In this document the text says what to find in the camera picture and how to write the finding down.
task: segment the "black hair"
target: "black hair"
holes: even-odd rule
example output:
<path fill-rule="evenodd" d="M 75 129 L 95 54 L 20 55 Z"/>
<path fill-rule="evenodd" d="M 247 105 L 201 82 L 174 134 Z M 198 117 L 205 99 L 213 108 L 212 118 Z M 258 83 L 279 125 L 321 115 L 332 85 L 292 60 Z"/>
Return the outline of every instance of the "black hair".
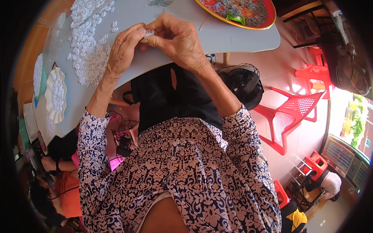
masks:
<path fill-rule="evenodd" d="M 338 198 L 339 198 L 339 192 L 336 195 L 334 195 L 334 197 L 332 197 L 330 200 L 331 201 L 337 201 Z"/>
<path fill-rule="evenodd" d="M 30 197 L 36 210 L 46 217 L 46 222 L 50 225 L 60 227 L 65 217 L 57 213 L 49 195 L 49 189 L 41 187 L 38 179 L 30 182 Z"/>

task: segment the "person in yellow shirt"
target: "person in yellow shirt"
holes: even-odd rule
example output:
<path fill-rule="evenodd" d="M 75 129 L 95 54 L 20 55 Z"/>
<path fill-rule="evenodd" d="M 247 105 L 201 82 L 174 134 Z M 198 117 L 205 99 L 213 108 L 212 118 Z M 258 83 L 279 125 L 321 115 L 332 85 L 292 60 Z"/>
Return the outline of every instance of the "person in yellow shirt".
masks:
<path fill-rule="evenodd" d="M 303 229 L 307 223 L 307 217 L 303 212 L 299 212 L 294 200 L 281 209 L 281 217 L 281 233 L 307 233 L 307 228 Z"/>

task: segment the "red plastic stool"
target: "red plastic stool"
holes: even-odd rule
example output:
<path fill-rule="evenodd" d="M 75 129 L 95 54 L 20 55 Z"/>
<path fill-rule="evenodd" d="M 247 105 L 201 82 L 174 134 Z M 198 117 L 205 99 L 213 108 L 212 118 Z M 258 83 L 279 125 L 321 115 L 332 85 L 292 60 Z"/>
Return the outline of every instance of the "red plastic stool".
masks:
<path fill-rule="evenodd" d="M 290 202 L 290 199 L 288 195 L 286 194 L 285 190 L 283 189 L 282 185 L 280 184 L 279 180 L 275 180 L 273 183 L 275 185 L 277 199 L 282 199 L 282 202 L 279 204 L 280 209 L 282 209 L 284 206 L 286 206 Z"/>
<path fill-rule="evenodd" d="M 330 81 L 329 70 L 325 66 L 306 64 L 307 68 L 304 70 L 296 70 L 295 77 L 304 80 L 305 94 L 310 95 L 311 89 L 320 90 L 320 84 L 322 83 L 312 83 L 311 79 L 322 81 L 324 84 L 324 90 L 326 93 L 323 99 L 330 99 L 330 91 L 334 90 L 334 86 Z"/>
<path fill-rule="evenodd" d="M 320 48 L 309 48 L 309 52 L 316 56 L 317 65 L 327 67 L 327 63 L 326 63 L 326 60 L 325 60 L 325 55 L 324 55 L 322 49 L 320 49 Z"/>
<path fill-rule="evenodd" d="M 327 162 L 316 151 L 313 151 L 313 153 L 314 156 L 312 157 L 304 157 L 304 161 L 312 168 L 313 171 L 316 171 L 316 175 L 312 177 L 312 180 L 316 181 L 327 169 Z M 303 168 L 304 173 L 307 173 L 308 171 L 308 167 Z"/>

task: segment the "window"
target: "window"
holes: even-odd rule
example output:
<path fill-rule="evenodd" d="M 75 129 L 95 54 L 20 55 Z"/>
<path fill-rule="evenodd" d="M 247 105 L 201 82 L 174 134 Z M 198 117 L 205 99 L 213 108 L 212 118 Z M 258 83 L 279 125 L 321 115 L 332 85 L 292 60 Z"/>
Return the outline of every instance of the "window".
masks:
<path fill-rule="evenodd" d="M 367 139 L 367 140 L 365 141 L 365 146 L 366 146 L 366 147 L 369 147 L 369 145 L 370 145 L 370 140 Z"/>

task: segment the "gold rim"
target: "gold rim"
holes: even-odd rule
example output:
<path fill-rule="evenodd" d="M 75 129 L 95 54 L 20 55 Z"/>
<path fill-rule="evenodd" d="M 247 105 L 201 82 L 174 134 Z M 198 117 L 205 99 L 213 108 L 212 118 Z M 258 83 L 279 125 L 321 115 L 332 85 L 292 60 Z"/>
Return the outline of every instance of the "gold rim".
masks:
<path fill-rule="evenodd" d="M 200 2 L 200 0 L 195 0 L 195 1 L 198 3 L 198 5 L 200 5 L 200 6 L 201 6 L 205 11 L 207 11 L 210 15 L 212 15 L 212 16 L 214 16 L 214 17 L 220 19 L 221 21 L 224 21 L 224 22 L 226 22 L 226 23 L 229 23 L 230 25 L 237 26 L 237 27 L 240 27 L 240 28 L 245 28 L 245 29 L 250 29 L 250 30 L 266 30 L 266 29 L 269 29 L 270 27 L 272 27 L 272 25 L 275 23 L 276 18 L 277 18 L 276 8 L 275 8 L 275 6 L 273 5 L 273 2 L 272 2 L 272 1 L 270 1 L 270 2 L 271 2 L 271 4 L 272 4 L 273 9 L 275 10 L 275 17 L 274 17 L 274 19 L 273 19 L 273 22 L 272 22 L 269 26 L 266 26 L 266 27 L 264 27 L 264 28 L 253 28 L 253 27 L 249 27 L 249 26 L 240 25 L 240 24 L 238 24 L 238 23 L 234 23 L 234 22 L 229 21 L 229 20 L 227 20 L 227 19 L 224 19 L 224 18 L 221 17 L 220 15 L 217 15 L 217 14 L 215 14 L 214 12 L 212 12 L 209 8 L 205 7 L 204 4 L 202 4 L 202 3 Z"/>

